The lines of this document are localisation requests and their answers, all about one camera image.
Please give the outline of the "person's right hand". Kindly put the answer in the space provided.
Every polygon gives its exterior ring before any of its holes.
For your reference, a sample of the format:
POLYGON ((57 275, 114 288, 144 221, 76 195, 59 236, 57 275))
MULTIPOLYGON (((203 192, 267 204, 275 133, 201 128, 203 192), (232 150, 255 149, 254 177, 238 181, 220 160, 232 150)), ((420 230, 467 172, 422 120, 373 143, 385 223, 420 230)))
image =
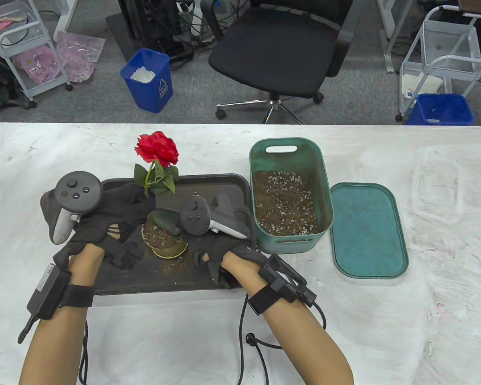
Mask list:
POLYGON ((182 238, 188 243, 188 251, 194 258, 195 264, 200 268, 206 266, 213 282, 228 290, 237 287, 238 281, 225 268, 221 267, 226 253, 231 251, 237 257, 260 267, 268 259, 252 245, 250 239, 239 239, 213 231, 208 231, 201 236, 183 233, 182 238))

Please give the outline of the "person's left hand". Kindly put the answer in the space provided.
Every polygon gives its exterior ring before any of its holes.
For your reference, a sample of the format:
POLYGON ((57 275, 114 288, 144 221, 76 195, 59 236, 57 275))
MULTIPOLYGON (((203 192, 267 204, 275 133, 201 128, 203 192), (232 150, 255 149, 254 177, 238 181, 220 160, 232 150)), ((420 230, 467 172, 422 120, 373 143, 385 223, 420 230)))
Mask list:
POLYGON ((128 239, 155 208, 155 195, 145 195, 144 188, 133 182, 105 191, 97 209, 82 215, 74 225, 74 235, 53 261, 67 268, 70 256, 92 244, 105 251, 105 261, 121 270, 131 270, 143 258, 143 250, 128 239))

